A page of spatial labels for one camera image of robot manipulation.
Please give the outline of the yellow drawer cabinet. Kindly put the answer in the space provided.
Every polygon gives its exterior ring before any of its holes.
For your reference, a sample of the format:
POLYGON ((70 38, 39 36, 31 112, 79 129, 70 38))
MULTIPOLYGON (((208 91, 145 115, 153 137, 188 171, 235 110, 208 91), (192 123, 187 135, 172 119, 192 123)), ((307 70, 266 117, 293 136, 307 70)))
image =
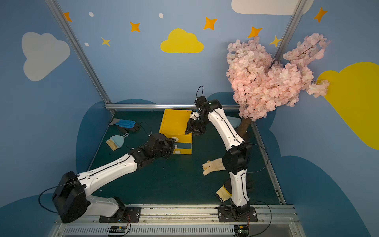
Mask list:
POLYGON ((167 138, 175 139, 174 154, 192 154, 192 134, 185 134, 191 110, 166 109, 163 114, 159 132, 167 138))

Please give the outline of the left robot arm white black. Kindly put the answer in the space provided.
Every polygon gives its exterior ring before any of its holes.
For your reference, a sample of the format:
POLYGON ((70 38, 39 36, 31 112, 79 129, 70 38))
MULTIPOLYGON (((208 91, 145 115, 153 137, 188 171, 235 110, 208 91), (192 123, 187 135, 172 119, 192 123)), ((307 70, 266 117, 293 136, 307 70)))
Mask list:
POLYGON ((144 168, 156 158, 170 157, 175 143, 176 139, 155 133, 146 143, 113 162, 80 174, 73 171, 64 174, 52 195, 61 221, 67 224, 82 216, 114 216, 121 209, 121 203, 115 198, 97 197, 93 193, 124 175, 144 168))

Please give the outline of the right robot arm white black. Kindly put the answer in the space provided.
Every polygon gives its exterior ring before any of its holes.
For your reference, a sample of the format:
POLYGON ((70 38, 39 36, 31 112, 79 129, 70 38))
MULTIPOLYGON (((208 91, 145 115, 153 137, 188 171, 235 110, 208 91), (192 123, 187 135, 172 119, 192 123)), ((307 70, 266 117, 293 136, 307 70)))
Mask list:
POLYGON ((200 96, 195 99, 194 103, 196 109, 190 114, 185 134, 202 135, 206 132, 208 123, 212 123, 216 128, 226 147, 222 164, 230 174, 232 214, 236 219, 241 218, 250 211, 246 174, 249 161, 248 150, 251 146, 246 144, 232 127, 217 99, 207 101, 205 96, 200 96))

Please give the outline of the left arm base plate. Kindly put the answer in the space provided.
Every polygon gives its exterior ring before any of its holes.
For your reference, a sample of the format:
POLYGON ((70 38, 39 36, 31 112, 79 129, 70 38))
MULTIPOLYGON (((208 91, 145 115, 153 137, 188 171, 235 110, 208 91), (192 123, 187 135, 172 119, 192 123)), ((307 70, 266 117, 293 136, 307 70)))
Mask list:
POLYGON ((100 223, 138 223, 141 214, 141 207, 124 206, 120 207, 111 217, 100 216, 100 223))

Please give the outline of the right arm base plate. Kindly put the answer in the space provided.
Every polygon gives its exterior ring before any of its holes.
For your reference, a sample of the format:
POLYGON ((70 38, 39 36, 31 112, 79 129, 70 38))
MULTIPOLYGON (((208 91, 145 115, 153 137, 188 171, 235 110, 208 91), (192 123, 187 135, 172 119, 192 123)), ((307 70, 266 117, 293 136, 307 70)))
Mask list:
POLYGON ((220 205, 217 207, 217 216, 220 223, 226 222, 258 222, 257 212, 255 207, 250 206, 250 210, 245 214, 238 214, 228 205, 220 205))

